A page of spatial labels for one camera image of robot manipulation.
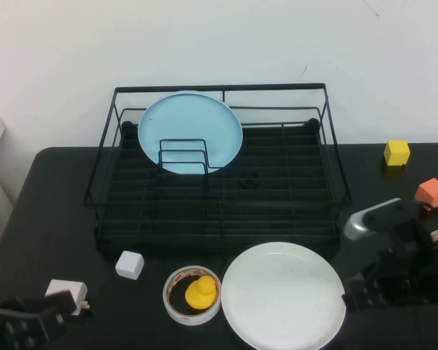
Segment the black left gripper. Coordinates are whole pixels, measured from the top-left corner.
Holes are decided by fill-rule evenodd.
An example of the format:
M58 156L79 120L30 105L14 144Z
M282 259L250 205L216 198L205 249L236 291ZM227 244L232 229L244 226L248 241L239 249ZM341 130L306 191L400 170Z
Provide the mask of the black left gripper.
M0 315L0 349L45 349L46 338L57 338L66 331L66 321L75 310L69 290L44 298L44 309L37 319L10 319Z

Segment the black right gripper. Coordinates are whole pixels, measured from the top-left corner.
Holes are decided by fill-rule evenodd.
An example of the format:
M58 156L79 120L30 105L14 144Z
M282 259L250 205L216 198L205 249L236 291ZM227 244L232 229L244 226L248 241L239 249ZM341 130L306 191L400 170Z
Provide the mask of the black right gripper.
M345 281L342 299L348 311L379 306L379 292L390 306L413 306L431 301L423 283L423 271L431 255L432 243L418 219L410 219L388 230L392 247L380 254L375 279L356 274L375 262L385 249L385 237L370 236L356 241L343 236L334 257L334 270Z

